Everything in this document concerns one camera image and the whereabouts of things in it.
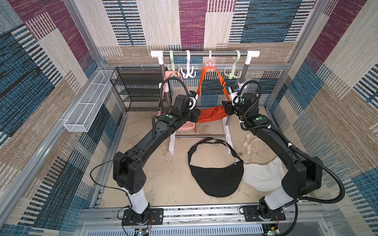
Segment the orange crossbody bag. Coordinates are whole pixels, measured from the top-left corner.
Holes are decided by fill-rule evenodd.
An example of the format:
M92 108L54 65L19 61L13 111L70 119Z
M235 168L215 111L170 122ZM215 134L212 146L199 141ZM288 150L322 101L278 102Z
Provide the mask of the orange crossbody bag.
M213 67L205 66L205 67L202 68L199 86L198 86L197 92L196 92L198 97L200 97L200 94L201 94L201 86L202 86L202 82L204 81L205 75L208 71L210 71L212 69L214 69L216 71L217 75L218 75L223 93L224 93L227 101L230 101L230 97L229 97L227 89L226 89L226 82L225 82L224 78L222 77L222 75L220 74L219 70L214 66ZM224 111L224 107L223 106L215 106L215 107L211 107L211 108L208 108L208 109L205 109L205 110L202 109L201 114L200 114L197 122L198 123L208 123L208 122L222 120L225 117L227 117L227 114Z

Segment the black crossbody bag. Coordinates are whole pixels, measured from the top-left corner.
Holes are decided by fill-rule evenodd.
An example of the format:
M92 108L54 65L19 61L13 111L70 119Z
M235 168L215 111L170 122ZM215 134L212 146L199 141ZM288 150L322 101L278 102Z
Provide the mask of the black crossbody bag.
M223 168L203 168L191 165L193 154L197 151L198 146L202 144L221 144L228 147L235 162ZM204 193L217 198L232 195L239 187L244 174L244 161L233 147L226 141L212 137L205 138L190 148L188 151L188 164L192 176Z

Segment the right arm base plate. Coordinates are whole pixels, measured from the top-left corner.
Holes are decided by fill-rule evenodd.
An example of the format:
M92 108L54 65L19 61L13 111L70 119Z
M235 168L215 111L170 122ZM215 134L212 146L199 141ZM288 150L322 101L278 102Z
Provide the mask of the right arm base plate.
M261 216L258 205L246 205L239 208L240 213L244 215L246 222L263 222L263 221L285 221L286 216L282 208L271 210L267 209L267 214Z

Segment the cream white crossbody bag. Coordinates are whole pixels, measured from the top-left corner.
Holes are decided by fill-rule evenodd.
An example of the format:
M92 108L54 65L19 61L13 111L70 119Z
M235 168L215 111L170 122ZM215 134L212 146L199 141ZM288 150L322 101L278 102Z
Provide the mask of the cream white crossbody bag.
M281 186L284 165L260 138L247 134L239 156L244 162L242 180L246 184L260 192L271 192Z

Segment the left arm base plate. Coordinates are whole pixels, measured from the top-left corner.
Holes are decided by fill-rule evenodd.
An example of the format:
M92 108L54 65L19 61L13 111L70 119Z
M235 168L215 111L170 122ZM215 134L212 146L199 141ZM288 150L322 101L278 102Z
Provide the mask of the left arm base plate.
M163 214L163 208L146 208L141 214L127 209L123 214L122 226L162 225Z

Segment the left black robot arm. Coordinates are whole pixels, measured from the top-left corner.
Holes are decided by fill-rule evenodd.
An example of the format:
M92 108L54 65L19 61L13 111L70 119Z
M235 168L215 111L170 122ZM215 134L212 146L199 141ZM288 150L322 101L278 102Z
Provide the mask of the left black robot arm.
M143 139L125 153L117 152L113 159L113 179L121 190L126 192L132 219L139 224L145 224L152 219L150 204L143 190L146 183L146 175L143 171L145 163L163 141L185 123L198 122L200 116L200 110L196 107L196 95L188 92L181 79L171 77L164 80L160 92L163 92L165 84L169 81L179 82L186 94L177 95L173 106L161 112L158 117L153 116L152 129Z

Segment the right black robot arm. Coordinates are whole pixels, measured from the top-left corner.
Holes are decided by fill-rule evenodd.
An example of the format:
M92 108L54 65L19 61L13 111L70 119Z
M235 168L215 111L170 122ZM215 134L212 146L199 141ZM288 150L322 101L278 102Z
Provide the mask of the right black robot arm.
M318 157L311 157L297 148L285 135L278 130L267 116L259 113L258 102L260 94L243 92L249 84L261 84L250 80L243 85L230 86L226 94L229 98L223 107L227 115L235 114L240 120L241 129L249 131L261 139L283 162L287 173L278 189L259 201L257 212L262 220L269 220L281 211L283 207L295 205L300 200L321 204L340 202L346 189L341 179L327 168ZM332 199L316 199L307 197L308 193L320 189L323 172L328 173L337 183L339 194Z

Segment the white metal garment rack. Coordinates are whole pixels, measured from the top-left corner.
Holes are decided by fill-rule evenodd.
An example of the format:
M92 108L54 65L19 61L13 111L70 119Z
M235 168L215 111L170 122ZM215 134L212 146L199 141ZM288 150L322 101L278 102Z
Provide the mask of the white metal garment rack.
M182 55L180 53L181 52L173 52L173 55L181 57ZM200 54L200 56L204 56L207 52L198 52L198 53ZM164 58L164 55L166 55L166 54L168 54L168 52L164 52L164 51L151 51L150 52L150 55L151 55L152 58L157 58L158 59L158 63L160 65L161 69L162 69L162 75L163 76L164 76L164 72L163 72L163 67L164 67L163 58ZM225 56L226 54L227 54L226 52L221 52L219 55L220 56ZM259 50L248 50L247 53L241 53L241 54L243 54L243 55L246 54L246 60L245 60L243 71L241 73L241 77L240 77L239 82L238 82L239 92L242 91L242 86L245 84L245 83L243 83L243 81L244 81L244 78L245 78L246 73L248 71L248 67L249 67L249 65L251 63L252 58L258 58L260 56L260 51ZM223 129L224 129L225 135L221 135L220 137L225 137L226 142L233 147L233 143L232 143L232 140L231 140L231 134L230 134L230 131L229 131L230 119L231 119L231 116L227 116L226 118L222 119ZM169 152L172 155L174 154L174 146L175 146L175 139L176 139L176 137L179 138L179 135L176 136L175 132L170 136Z

